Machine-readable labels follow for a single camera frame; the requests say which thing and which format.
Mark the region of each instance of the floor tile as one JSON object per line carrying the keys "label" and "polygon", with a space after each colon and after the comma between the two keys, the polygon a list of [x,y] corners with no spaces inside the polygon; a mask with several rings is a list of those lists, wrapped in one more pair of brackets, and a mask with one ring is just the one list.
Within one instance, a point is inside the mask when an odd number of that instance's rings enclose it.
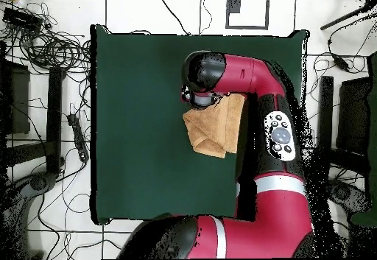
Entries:
{"label": "floor tile", "polygon": [[[323,31],[320,30],[321,26],[358,9],[362,5],[364,5],[364,0],[297,0],[295,28],[307,29],[310,32],[308,53],[318,55],[328,52],[328,39],[332,32],[359,17],[377,12],[377,8],[375,8],[369,13],[355,16]],[[355,55],[376,21],[376,18],[372,18],[341,29],[331,39],[331,51],[338,55]],[[376,50],[376,44],[377,31],[374,30],[359,54],[372,54]]]}
{"label": "floor tile", "polygon": [[[62,154],[66,155],[67,153],[65,175],[76,172],[82,166],[74,146],[71,143],[62,143]],[[60,230],[101,231],[102,227],[92,222],[89,211],[90,180],[91,162],[89,161],[86,168],[79,172],[75,178],[73,175],[65,179],[64,182],[57,183],[51,191],[46,193],[41,213],[42,220],[53,228]],[[38,214],[40,204],[41,197],[38,197],[29,212],[29,228],[43,227],[38,219],[34,219]]]}
{"label": "floor tile", "polygon": [[116,259],[120,251],[118,247],[122,248],[129,236],[129,234],[105,233],[105,239],[111,241],[116,246],[105,242],[103,259]]}
{"label": "floor tile", "polygon": [[[60,240],[52,251],[49,259],[67,260],[67,258],[79,260],[100,260],[102,258],[102,234],[101,233],[59,233]],[[50,250],[57,241],[54,232],[29,231],[29,249],[45,250],[43,259],[46,259]]]}
{"label": "floor tile", "polygon": [[[226,29],[226,2],[227,0],[204,1],[204,6],[212,15],[212,22],[209,28],[203,32],[203,35],[274,35],[286,37],[293,31],[295,0],[269,0],[268,30]],[[202,8],[202,28],[206,28],[210,21],[211,16]]]}
{"label": "floor tile", "polygon": [[113,219],[108,225],[105,225],[106,232],[133,232],[141,220]]}
{"label": "floor tile", "polygon": [[[164,0],[185,31],[199,28],[200,0]],[[185,35],[161,0],[108,0],[107,26],[111,32],[148,30],[152,34]]]}

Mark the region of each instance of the green mat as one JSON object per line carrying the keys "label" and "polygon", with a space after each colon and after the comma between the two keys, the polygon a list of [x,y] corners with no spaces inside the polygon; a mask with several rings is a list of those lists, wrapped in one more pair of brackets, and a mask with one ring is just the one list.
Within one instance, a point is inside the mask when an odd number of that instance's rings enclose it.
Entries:
{"label": "green mat", "polygon": [[96,217],[232,217],[236,155],[220,159],[193,151],[182,118],[189,107],[180,101],[183,61],[197,50],[274,60],[300,99],[308,35],[130,35],[96,26]]}

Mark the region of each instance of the towel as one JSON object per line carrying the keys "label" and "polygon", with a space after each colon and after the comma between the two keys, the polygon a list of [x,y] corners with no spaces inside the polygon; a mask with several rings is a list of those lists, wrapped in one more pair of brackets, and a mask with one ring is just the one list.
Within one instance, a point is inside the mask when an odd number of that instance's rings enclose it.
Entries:
{"label": "towel", "polygon": [[224,96],[205,110],[189,110],[183,114],[188,138],[195,152],[225,158],[225,153],[237,153],[239,122],[244,96]]}

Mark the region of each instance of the cable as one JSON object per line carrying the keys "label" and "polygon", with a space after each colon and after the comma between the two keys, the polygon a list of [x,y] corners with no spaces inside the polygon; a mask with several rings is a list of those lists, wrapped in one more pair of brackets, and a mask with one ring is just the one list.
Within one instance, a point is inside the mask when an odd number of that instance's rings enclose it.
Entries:
{"label": "cable", "polygon": [[211,20],[210,20],[210,22],[209,22],[209,25],[208,25],[205,29],[203,29],[203,30],[200,32],[200,35],[203,34],[203,32],[204,32],[206,29],[208,29],[209,27],[211,27],[211,23],[212,23],[212,14],[209,13],[209,11],[207,10],[207,7],[205,7],[204,3],[205,3],[205,0],[203,0],[203,7],[204,7],[204,9],[207,11],[207,13],[210,15]]}
{"label": "cable", "polygon": [[332,39],[333,35],[334,35],[336,32],[338,32],[339,30],[344,29],[344,28],[346,28],[346,27],[348,27],[348,26],[350,26],[350,25],[353,25],[353,24],[355,24],[355,23],[357,23],[357,22],[359,22],[359,21],[363,21],[363,20],[365,20],[365,19],[375,18],[376,16],[377,16],[377,13],[373,13],[373,14],[366,15],[366,16],[364,16],[364,17],[358,18],[358,19],[356,19],[355,21],[353,21],[353,22],[351,22],[351,23],[349,23],[349,24],[347,24],[347,25],[341,26],[340,28],[336,29],[335,31],[333,31],[333,32],[331,33],[330,38],[328,39],[328,51],[330,52],[331,56],[333,57],[335,64],[336,64],[340,69],[342,69],[343,71],[346,71],[346,72],[348,72],[348,73],[350,73],[350,74],[357,74],[357,73],[359,73],[360,71],[362,71],[362,70],[364,69],[364,67],[365,67],[365,65],[366,65],[366,63],[365,63],[365,59],[364,59],[364,58],[363,58],[364,66],[363,66],[363,68],[362,68],[361,70],[358,70],[358,69],[354,66],[354,62],[355,62],[356,56],[360,53],[360,51],[362,50],[362,47],[363,47],[363,46],[365,45],[365,43],[367,42],[367,39],[368,39],[370,33],[371,33],[372,30],[377,26],[377,22],[375,22],[374,25],[372,25],[372,27],[370,28],[370,31],[369,31],[368,34],[367,34],[367,37],[364,39],[364,41],[363,41],[362,45],[360,46],[359,50],[357,51],[355,57],[353,57],[353,60],[352,60],[352,62],[351,62],[351,64],[352,64],[352,67],[351,67],[351,68],[348,66],[347,62],[346,62],[342,57],[340,57],[339,55],[336,55],[335,53],[333,53],[333,52],[331,51],[331,47],[330,47],[330,45],[332,44],[332,40],[331,40],[331,39]]}
{"label": "cable", "polygon": [[46,258],[46,260],[49,260],[52,251],[56,248],[57,243],[60,241],[60,235],[56,230],[54,230],[53,228],[49,227],[46,223],[44,223],[42,218],[40,218],[40,210],[42,209],[43,204],[44,204],[44,194],[42,195],[42,203],[41,203],[41,205],[38,209],[37,217],[38,217],[38,219],[39,219],[39,221],[42,225],[44,225],[46,228],[48,228],[49,230],[51,230],[51,231],[53,231],[54,233],[57,234],[57,241],[55,242],[54,247],[50,250],[50,252],[49,252],[49,254],[47,255],[47,258]]}
{"label": "cable", "polygon": [[22,110],[19,110],[16,106],[14,106],[13,104],[11,104],[11,106],[13,106],[13,108],[15,108],[17,111],[19,111],[20,113],[22,113],[23,115],[25,115],[32,123],[32,126],[34,127],[34,130],[35,130],[35,133],[37,133],[37,136],[39,138],[39,141],[42,143],[42,147],[43,147],[43,151],[44,151],[44,155],[47,156],[47,151],[46,151],[46,146],[44,145],[44,142],[42,140],[42,136],[39,134],[38,130],[37,130],[37,127],[35,126],[33,120],[26,114],[24,113]]}
{"label": "cable", "polygon": [[335,225],[341,225],[343,228],[345,228],[347,231],[349,231],[348,226],[345,225],[344,223],[341,223],[341,222],[339,222],[339,221],[333,221],[333,223],[334,223]]}
{"label": "cable", "polygon": [[180,19],[172,12],[172,10],[170,10],[170,8],[168,7],[168,4],[166,4],[165,0],[161,0],[163,2],[163,4],[165,5],[165,7],[168,9],[168,11],[175,17],[175,19],[178,21],[178,23],[180,23],[180,28],[182,28],[182,30],[185,32],[185,34],[187,35],[190,35],[191,33],[190,32],[187,32],[184,28],[183,28],[183,25],[182,23],[180,22]]}
{"label": "cable", "polygon": [[[79,173],[79,171],[77,171],[76,172],[76,175],[72,178],[72,180],[71,180],[71,182],[68,184],[68,186],[64,189],[64,191],[72,184],[72,182],[74,181],[74,179],[75,179],[75,177],[77,176],[77,174]],[[40,223],[42,223],[45,227],[47,227],[48,229],[50,229],[51,231],[54,231],[57,235],[58,235],[58,238],[57,238],[57,241],[56,241],[56,243],[54,244],[54,247],[50,250],[50,252],[49,252],[49,255],[47,256],[47,259],[46,260],[49,260],[49,257],[50,257],[50,255],[51,255],[51,253],[52,253],[52,251],[56,248],[56,246],[57,246],[57,243],[59,242],[59,240],[60,240],[60,235],[59,235],[59,233],[56,231],[56,230],[54,230],[54,229],[52,229],[52,228],[50,228],[49,226],[47,226],[43,221],[42,221],[42,219],[40,218],[40,214],[42,214],[42,212],[44,212],[46,209],[47,209],[47,207],[49,207],[49,206],[47,206],[44,210],[42,210],[41,211],[41,209],[42,209],[42,206],[43,206],[43,203],[44,203],[44,194],[43,194],[43,199],[42,199],[42,203],[41,203],[41,205],[40,205],[40,208],[39,208],[39,210],[38,210],[38,215],[37,215],[37,217],[38,217],[38,219],[39,219],[39,221],[40,221]]]}
{"label": "cable", "polygon": [[74,255],[74,253],[76,252],[76,250],[79,250],[80,248],[89,248],[89,247],[97,246],[97,245],[100,245],[100,244],[102,244],[104,242],[109,242],[110,244],[112,244],[112,246],[114,246],[114,247],[118,248],[119,250],[121,250],[121,247],[118,246],[117,244],[115,244],[114,242],[110,241],[109,239],[104,239],[101,242],[97,242],[97,243],[94,243],[92,245],[83,245],[83,246],[76,247],[74,249],[74,251],[72,252],[72,254],[69,256],[68,260],[69,259],[73,259],[72,256]]}

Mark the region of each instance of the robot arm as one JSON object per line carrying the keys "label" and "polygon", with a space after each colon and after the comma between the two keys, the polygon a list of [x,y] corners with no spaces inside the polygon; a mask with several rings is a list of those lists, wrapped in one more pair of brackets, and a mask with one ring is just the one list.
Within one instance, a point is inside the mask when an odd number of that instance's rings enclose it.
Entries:
{"label": "robot arm", "polygon": [[[312,235],[311,215],[300,150],[280,74],[269,63],[250,57],[194,52],[186,58],[181,99],[193,108],[207,108],[230,93],[256,96],[257,108],[249,111],[256,113],[255,123],[249,124],[254,141],[247,142],[248,151],[253,154],[247,169],[252,174],[242,185],[257,186],[256,220],[197,216],[149,222],[130,237],[119,258],[129,258],[131,248],[137,252],[137,244],[145,241],[143,236],[152,241],[150,232],[155,226],[164,232],[157,233],[155,247],[158,243],[161,246],[169,234],[176,234],[177,238],[171,239],[171,245],[176,245],[171,249],[185,249],[182,253],[169,253],[172,258],[286,258],[307,250]],[[169,247],[165,245],[163,249],[168,251]],[[147,257],[161,258],[161,254],[155,254],[154,250],[154,255],[149,252]]]}

